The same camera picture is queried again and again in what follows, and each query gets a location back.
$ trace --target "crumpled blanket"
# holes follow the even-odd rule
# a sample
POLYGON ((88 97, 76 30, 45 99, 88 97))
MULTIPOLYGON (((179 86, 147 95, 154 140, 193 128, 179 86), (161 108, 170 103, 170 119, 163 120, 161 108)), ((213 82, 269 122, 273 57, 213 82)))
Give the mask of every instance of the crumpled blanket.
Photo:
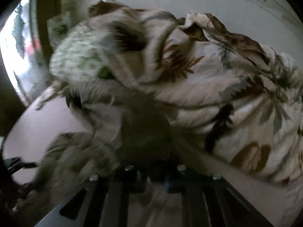
POLYGON ((211 14, 180 26, 169 12, 123 7, 88 24, 116 79, 159 102, 180 154, 206 151, 268 181, 301 175, 303 74, 292 57, 211 14))
POLYGON ((61 134, 50 144, 30 183, 34 190, 17 205, 20 226, 34 226, 92 174, 129 164, 148 168, 175 154, 169 122, 150 97, 102 79, 70 86, 64 95, 93 133, 61 134))

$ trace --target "gray cloth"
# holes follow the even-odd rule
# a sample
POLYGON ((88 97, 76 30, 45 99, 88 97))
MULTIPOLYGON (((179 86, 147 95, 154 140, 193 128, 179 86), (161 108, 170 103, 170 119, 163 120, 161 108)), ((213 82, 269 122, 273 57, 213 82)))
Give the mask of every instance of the gray cloth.
POLYGON ((65 90, 72 112, 93 134, 59 135, 34 178, 36 189, 18 208, 22 226, 33 226, 91 174, 111 174, 122 165, 148 165, 172 153, 170 125, 146 95, 115 80, 83 82, 65 90))

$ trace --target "floral blanket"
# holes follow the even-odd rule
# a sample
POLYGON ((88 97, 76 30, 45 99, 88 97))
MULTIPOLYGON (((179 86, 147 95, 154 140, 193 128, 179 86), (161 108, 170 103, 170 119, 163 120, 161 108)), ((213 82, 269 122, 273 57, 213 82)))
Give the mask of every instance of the floral blanket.
POLYGON ((180 25, 167 11, 120 7, 86 25, 114 77, 157 101, 180 156, 193 155, 185 164, 199 170, 208 152, 268 181, 301 174, 303 72, 292 57, 211 14, 180 25))

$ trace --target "plastic bag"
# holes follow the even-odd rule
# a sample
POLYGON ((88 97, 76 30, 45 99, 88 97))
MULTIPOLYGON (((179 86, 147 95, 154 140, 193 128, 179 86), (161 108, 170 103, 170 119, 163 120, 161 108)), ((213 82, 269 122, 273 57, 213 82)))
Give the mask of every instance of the plastic bag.
POLYGON ((70 12, 59 14, 47 21, 48 40, 53 49, 68 35, 72 28, 70 12))

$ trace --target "silver screw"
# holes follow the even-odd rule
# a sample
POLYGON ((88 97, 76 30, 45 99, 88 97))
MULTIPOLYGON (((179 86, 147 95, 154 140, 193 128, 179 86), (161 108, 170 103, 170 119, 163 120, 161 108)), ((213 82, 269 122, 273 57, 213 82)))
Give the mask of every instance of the silver screw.
POLYGON ((89 180, 90 181, 97 181, 99 178, 99 175, 98 174, 93 174, 89 177, 89 180))
POLYGON ((177 170, 180 171, 180 172, 183 172, 183 171, 186 170, 186 166, 185 165, 178 165, 177 170))
POLYGON ((128 172, 132 171, 134 169, 134 166, 132 165, 128 165, 128 166, 125 166, 124 169, 128 172))
POLYGON ((218 174, 218 173, 214 173, 214 174, 212 175, 212 178, 213 178, 214 180, 220 180, 220 179, 222 178, 222 176, 221 176, 220 174, 218 174))

